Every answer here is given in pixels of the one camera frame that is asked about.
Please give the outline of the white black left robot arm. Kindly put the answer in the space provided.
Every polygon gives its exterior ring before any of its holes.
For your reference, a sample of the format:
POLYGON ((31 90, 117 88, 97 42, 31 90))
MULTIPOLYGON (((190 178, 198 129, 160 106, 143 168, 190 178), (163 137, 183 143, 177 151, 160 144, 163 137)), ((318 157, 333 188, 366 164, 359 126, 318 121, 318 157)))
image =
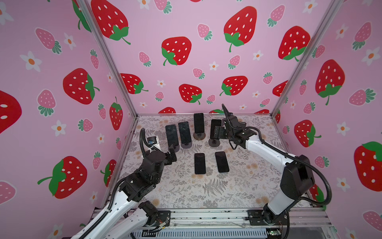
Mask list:
POLYGON ((101 212, 72 238, 123 239, 143 226, 164 226, 158 209, 149 201, 140 201, 159 184, 164 166, 176 160, 173 146, 167 153, 153 150, 144 156, 138 169, 117 182, 101 212))

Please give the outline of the blue-edged black phone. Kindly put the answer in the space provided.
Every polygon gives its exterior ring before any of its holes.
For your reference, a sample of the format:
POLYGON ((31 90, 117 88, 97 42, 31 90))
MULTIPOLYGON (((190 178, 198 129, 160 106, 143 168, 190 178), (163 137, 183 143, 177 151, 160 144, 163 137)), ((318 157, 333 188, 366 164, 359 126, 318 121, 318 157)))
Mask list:
POLYGON ((224 151, 216 152, 215 159, 219 173, 229 172, 229 165, 224 151))

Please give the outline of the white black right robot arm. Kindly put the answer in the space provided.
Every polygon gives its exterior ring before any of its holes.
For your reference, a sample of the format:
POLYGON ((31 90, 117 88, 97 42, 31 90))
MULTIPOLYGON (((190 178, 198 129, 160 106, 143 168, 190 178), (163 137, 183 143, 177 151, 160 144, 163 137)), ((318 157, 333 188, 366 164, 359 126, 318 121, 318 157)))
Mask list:
POLYGON ((315 184, 310 161, 303 155, 297 157, 267 143, 258 128, 240 122, 225 105, 222 109, 225 118, 223 125, 215 130, 217 135, 229 140, 232 149, 240 146, 259 155, 282 174, 279 192, 263 207, 262 212, 263 221, 273 225, 315 184))

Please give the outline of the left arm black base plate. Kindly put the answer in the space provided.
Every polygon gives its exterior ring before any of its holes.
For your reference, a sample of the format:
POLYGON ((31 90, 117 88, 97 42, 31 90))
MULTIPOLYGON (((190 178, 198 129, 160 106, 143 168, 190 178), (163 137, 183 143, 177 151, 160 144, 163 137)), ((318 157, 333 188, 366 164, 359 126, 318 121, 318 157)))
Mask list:
POLYGON ((159 210, 156 212, 149 212, 147 214, 147 222, 144 227, 167 227, 170 225, 171 211, 159 210))

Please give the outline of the silver-edged black phone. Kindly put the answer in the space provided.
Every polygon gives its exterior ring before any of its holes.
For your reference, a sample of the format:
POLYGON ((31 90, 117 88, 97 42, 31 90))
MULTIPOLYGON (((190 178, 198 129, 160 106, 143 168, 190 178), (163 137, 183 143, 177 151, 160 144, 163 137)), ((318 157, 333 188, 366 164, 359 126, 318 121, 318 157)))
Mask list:
POLYGON ((210 126, 210 139, 217 140, 219 139, 219 131, 221 127, 220 119, 212 119, 210 126))

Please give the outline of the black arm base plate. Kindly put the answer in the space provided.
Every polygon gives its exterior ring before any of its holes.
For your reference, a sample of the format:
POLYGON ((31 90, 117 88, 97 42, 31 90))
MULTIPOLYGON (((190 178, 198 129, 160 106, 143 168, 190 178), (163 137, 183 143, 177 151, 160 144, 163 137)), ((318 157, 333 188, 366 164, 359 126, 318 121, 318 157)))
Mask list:
POLYGON ((285 212, 274 215, 271 211, 248 210, 245 220, 252 226, 286 226, 289 220, 285 212))

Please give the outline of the pink-edged black phone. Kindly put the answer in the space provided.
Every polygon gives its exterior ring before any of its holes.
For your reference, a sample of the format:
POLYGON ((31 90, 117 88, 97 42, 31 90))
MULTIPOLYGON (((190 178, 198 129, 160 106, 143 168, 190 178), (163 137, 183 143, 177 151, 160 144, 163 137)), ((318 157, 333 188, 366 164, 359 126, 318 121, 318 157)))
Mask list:
POLYGON ((194 158, 195 174, 204 175, 206 174, 206 161, 204 153, 196 153, 194 158))

